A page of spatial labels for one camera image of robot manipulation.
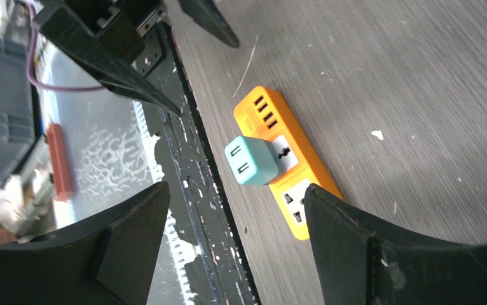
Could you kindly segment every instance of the white debris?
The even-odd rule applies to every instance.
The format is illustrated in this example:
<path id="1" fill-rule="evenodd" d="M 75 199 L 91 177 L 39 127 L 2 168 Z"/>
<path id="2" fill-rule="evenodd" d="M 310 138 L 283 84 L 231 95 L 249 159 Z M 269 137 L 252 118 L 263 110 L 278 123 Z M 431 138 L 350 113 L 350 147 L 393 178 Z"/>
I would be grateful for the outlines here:
<path id="1" fill-rule="evenodd" d="M 379 138 L 381 141 L 384 141 L 384 135 L 382 134 L 381 130 L 373 130 L 371 132 L 371 135 L 374 135 L 375 137 Z"/>

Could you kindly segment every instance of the power strip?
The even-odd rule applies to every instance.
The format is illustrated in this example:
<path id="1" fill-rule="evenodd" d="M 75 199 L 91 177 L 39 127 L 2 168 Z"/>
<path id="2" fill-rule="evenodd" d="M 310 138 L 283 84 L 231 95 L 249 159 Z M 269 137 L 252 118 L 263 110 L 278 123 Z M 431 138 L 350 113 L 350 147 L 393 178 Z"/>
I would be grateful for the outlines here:
<path id="1" fill-rule="evenodd" d="M 257 86 L 235 108 L 234 118 L 247 137 L 273 144 L 285 173 L 269 184 L 294 235 L 309 239 L 303 199 L 311 183 L 343 199 L 281 93 Z"/>

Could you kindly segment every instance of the wooden table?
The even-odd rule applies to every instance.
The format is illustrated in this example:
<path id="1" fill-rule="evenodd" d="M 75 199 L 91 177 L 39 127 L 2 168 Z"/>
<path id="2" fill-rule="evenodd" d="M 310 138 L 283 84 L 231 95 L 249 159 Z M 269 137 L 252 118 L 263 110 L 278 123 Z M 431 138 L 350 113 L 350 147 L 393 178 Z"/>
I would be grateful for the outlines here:
<path id="1" fill-rule="evenodd" d="M 349 203 L 487 241 L 487 0 L 220 0 L 238 50 L 167 5 L 264 304 L 323 300 L 309 243 L 223 155 L 240 133 L 233 108 L 256 85 L 284 94 Z"/>

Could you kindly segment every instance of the usb port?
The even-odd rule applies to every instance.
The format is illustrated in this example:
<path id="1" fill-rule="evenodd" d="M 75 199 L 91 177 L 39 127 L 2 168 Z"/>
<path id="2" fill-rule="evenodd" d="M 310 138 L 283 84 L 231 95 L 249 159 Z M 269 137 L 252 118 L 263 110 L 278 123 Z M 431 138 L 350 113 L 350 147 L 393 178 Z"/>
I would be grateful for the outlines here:
<path id="1" fill-rule="evenodd" d="M 273 122 L 271 122 L 270 124 L 268 124 L 268 129 L 271 129 L 272 127 L 274 127 L 275 124 L 277 124 L 277 120 L 274 120 Z"/>
<path id="2" fill-rule="evenodd" d="M 267 122 L 269 119 L 271 119 L 271 117 L 273 116 L 273 113 L 268 113 L 267 116 L 264 117 L 264 122 Z"/>
<path id="3" fill-rule="evenodd" d="M 239 153 L 242 149 L 240 148 L 240 146 L 236 146 L 236 148 L 234 148 L 231 152 L 230 152 L 230 156 L 231 157 L 234 157 L 236 156 L 237 153 Z"/>
<path id="4" fill-rule="evenodd" d="M 264 99 L 263 96 L 259 97 L 258 100 L 255 101 L 255 106 L 257 106 L 258 104 L 260 104 L 260 102 Z"/>
<path id="5" fill-rule="evenodd" d="M 259 112 L 262 112 L 262 110 L 266 109 L 266 107 L 268 106 L 268 103 L 264 103 L 260 108 L 259 108 Z"/>
<path id="6" fill-rule="evenodd" d="M 247 163 L 244 163 L 242 166 L 240 166 L 238 168 L 238 173 L 243 173 L 248 168 L 249 168 L 249 165 Z"/>
<path id="7" fill-rule="evenodd" d="M 294 213 L 292 216 L 294 216 L 295 220 L 297 223 L 302 222 L 301 220 L 301 214 L 299 212 Z"/>

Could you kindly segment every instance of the teal plug adapter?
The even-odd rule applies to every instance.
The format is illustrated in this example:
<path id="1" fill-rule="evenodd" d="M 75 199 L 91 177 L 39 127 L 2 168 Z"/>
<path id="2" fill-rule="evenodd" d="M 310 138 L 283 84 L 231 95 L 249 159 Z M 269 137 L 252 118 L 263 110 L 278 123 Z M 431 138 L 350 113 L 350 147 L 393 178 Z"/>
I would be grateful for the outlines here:
<path id="1" fill-rule="evenodd" d="M 282 164 L 270 142 L 237 136 L 225 147 L 225 156 L 239 184 L 265 186 L 282 173 Z"/>

